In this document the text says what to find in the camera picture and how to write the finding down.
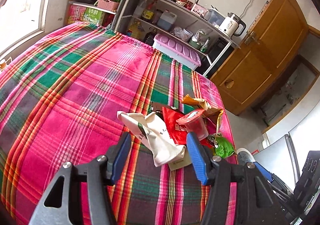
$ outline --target blue gripper pad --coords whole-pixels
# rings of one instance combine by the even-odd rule
[[[211,161],[196,134],[193,132],[187,134],[187,149],[193,168],[196,171],[197,179],[203,185],[209,185],[208,173],[211,169]]]
[[[128,158],[130,147],[131,136],[128,132],[125,132],[112,152],[113,157],[108,157],[108,165],[112,166],[108,166],[109,170],[112,169],[110,181],[113,184],[115,184],[121,176],[125,161]]]

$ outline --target cardboard box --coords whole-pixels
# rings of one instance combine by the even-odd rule
[[[83,21],[85,7],[71,5],[69,11],[68,25],[75,23],[76,21]]]
[[[101,25],[103,22],[105,12],[94,8],[87,8],[84,13],[84,20],[85,22],[90,22],[95,25]]]

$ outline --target pink basket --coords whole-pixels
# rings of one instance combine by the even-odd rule
[[[110,0],[98,0],[98,8],[112,11],[118,8],[120,3],[113,2]]]

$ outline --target red cup lid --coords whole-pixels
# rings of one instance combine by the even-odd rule
[[[177,123],[180,125],[184,125],[186,123],[192,122],[195,119],[201,117],[202,113],[204,112],[203,108],[195,109],[194,111],[189,112],[188,114],[184,115],[183,117],[177,119]]]

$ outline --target door handle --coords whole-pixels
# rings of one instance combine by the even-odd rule
[[[245,45],[249,45],[252,40],[254,40],[257,44],[260,44],[258,39],[257,39],[257,34],[254,31],[252,31],[249,34],[249,36],[247,37],[247,39],[245,39],[244,44]]]
[[[230,89],[233,84],[235,84],[235,82],[233,80],[227,80],[224,82],[224,86],[227,88],[227,89]]]

